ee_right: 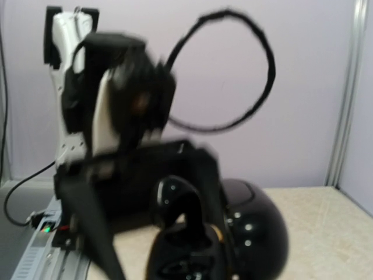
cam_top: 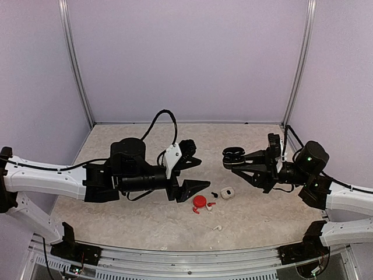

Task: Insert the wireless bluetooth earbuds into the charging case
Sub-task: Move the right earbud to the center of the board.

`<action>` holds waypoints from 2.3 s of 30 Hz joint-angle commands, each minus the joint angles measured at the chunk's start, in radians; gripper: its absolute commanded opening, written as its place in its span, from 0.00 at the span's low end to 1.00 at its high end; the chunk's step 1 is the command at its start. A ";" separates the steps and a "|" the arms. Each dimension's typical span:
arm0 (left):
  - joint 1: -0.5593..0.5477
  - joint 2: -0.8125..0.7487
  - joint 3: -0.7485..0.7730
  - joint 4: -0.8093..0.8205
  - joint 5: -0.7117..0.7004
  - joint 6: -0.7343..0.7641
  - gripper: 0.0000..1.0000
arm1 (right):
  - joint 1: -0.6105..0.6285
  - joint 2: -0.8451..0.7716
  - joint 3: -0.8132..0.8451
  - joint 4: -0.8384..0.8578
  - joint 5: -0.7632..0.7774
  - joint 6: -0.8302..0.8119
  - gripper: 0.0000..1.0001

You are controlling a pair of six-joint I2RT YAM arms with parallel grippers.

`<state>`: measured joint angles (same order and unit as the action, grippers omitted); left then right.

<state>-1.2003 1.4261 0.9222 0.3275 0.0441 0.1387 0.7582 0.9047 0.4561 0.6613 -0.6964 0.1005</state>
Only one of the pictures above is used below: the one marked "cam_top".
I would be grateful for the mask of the black earbud charging case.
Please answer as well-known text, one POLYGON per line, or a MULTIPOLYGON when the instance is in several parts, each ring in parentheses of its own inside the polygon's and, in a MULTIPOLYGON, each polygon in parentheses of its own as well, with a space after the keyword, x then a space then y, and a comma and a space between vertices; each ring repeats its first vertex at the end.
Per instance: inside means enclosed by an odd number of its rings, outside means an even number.
POLYGON ((226 169, 232 169, 237 165, 243 165, 245 163, 245 150, 242 147, 228 147, 222 152, 223 155, 223 166, 226 169))

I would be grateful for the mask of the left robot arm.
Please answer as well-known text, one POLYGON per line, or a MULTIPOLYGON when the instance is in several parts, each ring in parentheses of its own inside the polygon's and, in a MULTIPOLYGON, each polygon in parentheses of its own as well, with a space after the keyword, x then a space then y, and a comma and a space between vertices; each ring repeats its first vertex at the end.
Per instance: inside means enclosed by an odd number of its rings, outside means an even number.
POLYGON ((107 159, 94 159, 75 166, 29 162, 14 156, 12 148, 1 150, 1 213, 24 222, 60 252, 74 260, 82 251, 75 242, 73 228, 56 222, 35 203, 27 192, 54 194, 88 203, 116 201, 120 195, 140 192, 141 197, 155 190, 165 190, 167 198, 177 203, 208 188, 209 181, 178 182, 180 172, 199 166, 194 157, 193 140, 172 143, 163 154, 163 163, 146 161, 146 144, 139 138, 125 138, 110 146, 107 159))

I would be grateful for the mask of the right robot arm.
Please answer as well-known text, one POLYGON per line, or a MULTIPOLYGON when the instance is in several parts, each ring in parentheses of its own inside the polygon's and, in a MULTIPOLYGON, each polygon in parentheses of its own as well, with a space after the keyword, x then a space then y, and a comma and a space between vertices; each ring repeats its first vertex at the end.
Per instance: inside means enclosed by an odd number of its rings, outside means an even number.
POLYGON ((310 259, 320 249, 334 245, 372 242, 372 189, 343 183, 323 172, 329 155, 315 141, 308 141, 292 161, 286 160, 286 145, 269 140, 265 150, 245 153, 243 148, 229 147, 222 152, 223 166, 250 185, 269 193, 276 184, 301 187, 299 197, 311 208, 344 210, 366 215, 349 222, 312 222, 301 242, 298 254, 310 259))

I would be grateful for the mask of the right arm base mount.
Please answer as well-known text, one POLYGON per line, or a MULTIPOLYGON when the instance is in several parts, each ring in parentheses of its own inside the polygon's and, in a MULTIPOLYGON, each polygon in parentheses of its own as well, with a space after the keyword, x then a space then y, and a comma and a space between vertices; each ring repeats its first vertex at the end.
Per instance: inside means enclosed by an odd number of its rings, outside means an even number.
POLYGON ((294 243, 280 246, 278 254, 282 265, 298 263, 329 254, 329 248, 312 243, 294 243))

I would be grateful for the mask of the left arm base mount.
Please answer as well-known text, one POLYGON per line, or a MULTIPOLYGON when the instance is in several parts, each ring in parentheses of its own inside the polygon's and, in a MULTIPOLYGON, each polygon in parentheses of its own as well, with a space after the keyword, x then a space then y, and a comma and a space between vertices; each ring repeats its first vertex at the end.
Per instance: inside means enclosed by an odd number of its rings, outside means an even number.
POLYGON ((101 257, 102 249, 97 246, 76 243, 68 245, 65 243, 52 245, 51 255, 65 260, 81 264, 97 266, 101 257))

